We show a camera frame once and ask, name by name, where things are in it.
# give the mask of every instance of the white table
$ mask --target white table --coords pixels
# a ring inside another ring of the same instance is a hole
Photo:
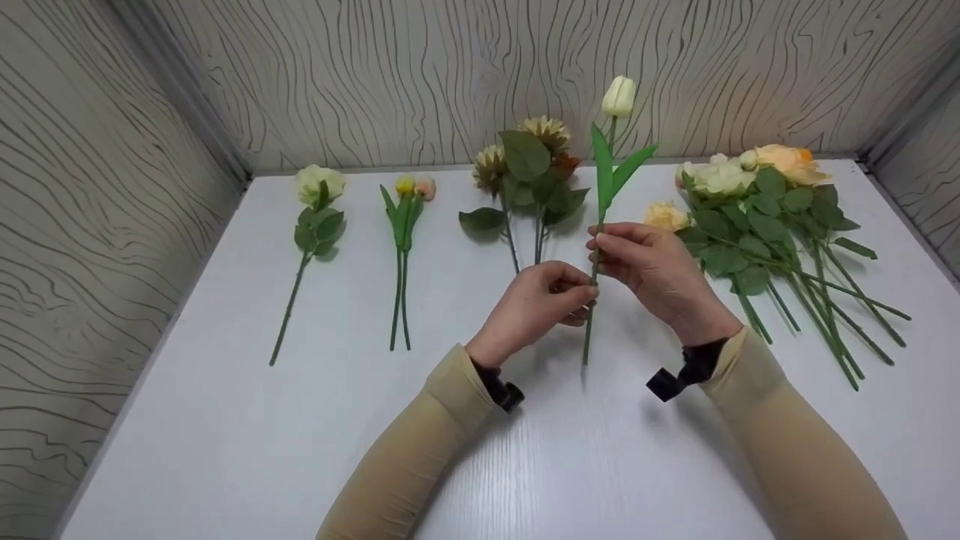
[[[960,531],[960,296],[851,160],[823,163],[864,228],[850,236],[877,263],[845,258],[868,294],[914,316],[895,321],[899,350],[865,310],[845,303],[898,362],[851,337],[867,374],[853,392],[799,304],[791,335],[771,302],[756,307],[790,379],[852,446],[913,538]],[[673,199],[672,165],[648,165],[610,221]],[[378,184],[348,176],[340,253],[305,274],[277,365],[267,367],[300,254],[289,177],[257,179],[176,326],[127,402],[87,476],[63,538],[312,538],[363,452],[417,393],[442,355],[485,319],[513,268],[504,245],[479,245],[459,210],[487,201],[467,170],[432,173],[437,200],[410,261],[414,350],[389,352],[394,250]],[[578,171],[592,185],[590,168]],[[595,219],[588,197],[583,223]],[[586,225],[547,244],[588,268]],[[517,225],[521,263],[533,224]],[[717,283],[734,310],[739,305]],[[422,538],[770,538],[749,473],[699,391],[661,404],[645,387],[678,343],[619,283],[604,279],[594,348],[556,329],[507,365],[527,399],[471,446],[420,528]],[[695,508],[697,519],[687,516]]]

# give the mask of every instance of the patterned wall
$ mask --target patterned wall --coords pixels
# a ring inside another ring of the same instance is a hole
[[[877,168],[876,178],[960,277],[960,91]]]
[[[258,172],[469,162],[532,114],[585,134],[623,73],[661,156],[852,152],[960,37],[955,0],[155,2]]]
[[[96,0],[0,4],[0,538],[46,538],[239,199]]]

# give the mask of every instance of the black wristband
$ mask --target black wristband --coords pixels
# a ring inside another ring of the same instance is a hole
[[[520,402],[525,398],[523,392],[512,382],[504,383],[500,380],[499,368],[483,367],[474,362],[472,358],[470,363],[473,364],[473,369],[477,370],[480,381],[483,382],[484,388],[487,388],[487,393],[490,394],[494,403],[500,405],[500,408],[508,414],[513,412],[517,405],[520,405]]]
[[[717,361],[724,345],[730,341],[728,337],[710,341],[703,345],[684,347],[684,367],[676,377],[667,370],[660,368],[650,380],[647,388],[664,403],[676,398],[689,385],[706,382],[713,377],[717,368]]]

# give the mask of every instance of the hand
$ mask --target hand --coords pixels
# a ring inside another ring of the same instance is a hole
[[[597,297],[590,276],[558,260],[524,268],[466,346],[473,361],[497,368],[557,323],[583,326]]]
[[[589,231],[595,238],[587,248],[600,250],[599,273],[627,285],[685,347],[732,337],[743,328],[675,234],[639,223],[606,224],[600,234],[596,227]]]

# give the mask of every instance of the beige sleeve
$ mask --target beige sleeve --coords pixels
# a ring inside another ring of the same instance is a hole
[[[903,539],[860,460],[744,329],[702,384],[742,447],[773,510],[778,538]]]
[[[464,348],[451,349],[367,450],[317,538],[406,538],[450,458],[496,407]]]

